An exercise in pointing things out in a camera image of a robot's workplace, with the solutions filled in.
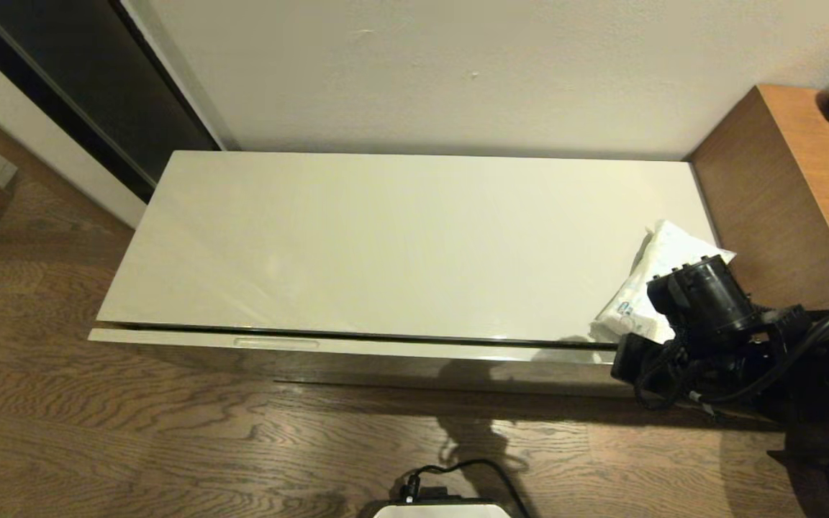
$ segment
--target wooden floor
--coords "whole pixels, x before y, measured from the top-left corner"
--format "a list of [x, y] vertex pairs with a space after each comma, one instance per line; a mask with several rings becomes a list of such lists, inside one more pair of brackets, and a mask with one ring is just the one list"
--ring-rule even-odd
[[[782, 434], [750, 423], [276, 383], [239, 368], [263, 351], [89, 343], [130, 233], [85, 212], [19, 174], [0, 224], [0, 516], [366, 516], [406, 470], [479, 456], [540, 517], [802, 515], [765, 453]], [[507, 501], [481, 468], [432, 483]]]

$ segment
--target plastic packaging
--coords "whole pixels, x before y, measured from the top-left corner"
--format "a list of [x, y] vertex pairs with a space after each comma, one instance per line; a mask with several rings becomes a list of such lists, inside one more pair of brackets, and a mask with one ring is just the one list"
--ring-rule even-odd
[[649, 233], [651, 239], [632, 274], [590, 325], [594, 340], [618, 342], [626, 332], [635, 332], [658, 343], [674, 338], [667, 319], [648, 299], [649, 280], [669, 274], [671, 268], [678, 268], [682, 263], [698, 263], [703, 255], [721, 255], [725, 263], [735, 256], [730, 250], [694, 238], [665, 219], [658, 220], [654, 232]]

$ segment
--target wooden cabinet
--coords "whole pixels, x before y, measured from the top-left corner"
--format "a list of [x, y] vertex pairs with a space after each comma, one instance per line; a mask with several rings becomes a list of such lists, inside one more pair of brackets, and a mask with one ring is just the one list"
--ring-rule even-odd
[[754, 301], [829, 308], [829, 122], [820, 92], [760, 85], [691, 156], [720, 244]]

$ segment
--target white wall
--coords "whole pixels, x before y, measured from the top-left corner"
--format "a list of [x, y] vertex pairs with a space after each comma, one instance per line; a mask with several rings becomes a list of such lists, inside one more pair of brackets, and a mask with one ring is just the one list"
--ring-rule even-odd
[[145, 204], [1, 72], [0, 128], [124, 223], [139, 223]]
[[125, 0], [228, 147], [678, 160], [829, 0]]

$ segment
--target white cabinet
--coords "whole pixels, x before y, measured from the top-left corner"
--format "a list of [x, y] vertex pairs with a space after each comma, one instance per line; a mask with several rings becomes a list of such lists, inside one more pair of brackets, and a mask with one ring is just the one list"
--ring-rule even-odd
[[308, 381], [477, 361], [471, 388], [611, 386], [609, 345], [576, 341], [657, 219], [714, 242], [688, 164], [178, 151], [90, 338], [279, 351], [259, 365]]

